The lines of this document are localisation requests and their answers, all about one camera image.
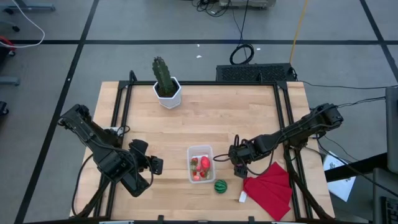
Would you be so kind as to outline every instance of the plastic container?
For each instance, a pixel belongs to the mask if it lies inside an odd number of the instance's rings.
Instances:
[[[190,168],[191,158],[201,157],[201,156],[207,156],[210,160],[210,179],[194,181]],[[193,184],[211,183],[216,179],[216,167],[213,157],[214,157],[213,149],[211,148],[211,146],[191,146],[188,148],[187,150],[188,178],[191,183]]]

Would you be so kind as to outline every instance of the watermelon toy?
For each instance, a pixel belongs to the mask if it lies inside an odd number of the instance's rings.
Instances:
[[[219,194],[225,193],[227,189],[225,180],[217,180],[216,183],[214,184],[214,189]]]

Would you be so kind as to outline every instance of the green cactus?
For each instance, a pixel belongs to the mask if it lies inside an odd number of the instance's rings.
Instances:
[[[172,97],[177,91],[170,77],[169,68],[161,57],[156,57],[152,69],[158,82],[157,93],[161,97]]]

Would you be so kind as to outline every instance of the wooden table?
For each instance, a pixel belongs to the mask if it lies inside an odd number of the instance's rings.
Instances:
[[[99,93],[94,122],[109,127],[114,108],[118,82],[103,82]],[[164,160],[162,175],[155,175],[154,183],[140,197],[134,198],[117,184],[112,212],[113,220],[156,220],[164,215],[165,220],[229,220],[246,221],[254,216],[256,221],[272,220],[251,198],[239,203],[243,180],[234,176],[230,162],[216,162],[216,178],[228,183],[225,194],[218,195],[213,184],[191,184],[187,174],[187,148],[209,144],[215,155],[227,153],[235,134],[250,139],[258,134],[273,133],[280,129],[275,98],[271,86],[204,86],[182,87],[182,104],[172,110],[159,105],[152,86],[133,86],[127,125],[131,131],[125,135],[123,148],[128,148],[132,139],[149,143],[147,155]],[[290,103],[294,120],[309,113],[303,83],[288,83]],[[287,125],[282,91],[280,97]],[[119,111],[118,126],[122,116],[123,102]],[[318,150],[316,141],[309,140],[308,146]],[[274,153],[274,161],[284,169],[283,148],[280,145]],[[85,158],[91,154],[86,149]],[[309,191],[325,211],[334,216],[330,195],[320,156],[303,149],[302,161]],[[255,172],[264,170],[269,157],[250,164]],[[150,173],[141,174],[147,180]],[[84,168],[75,205],[79,212],[98,188],[100,173],[91,160]],[[301,216],[305,217],[302,194],[297,188]],[[101,214],[104,215],[108,193],[105,193]],[[291,209],[282,220],[293,221]]]

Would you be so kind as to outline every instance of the red cloth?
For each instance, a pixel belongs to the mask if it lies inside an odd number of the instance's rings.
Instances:
[[[276,162],[265,174],[244,179],[243,189],[276,221],[280,221],[290,210],[292,189],[289,187],[289,175]]]

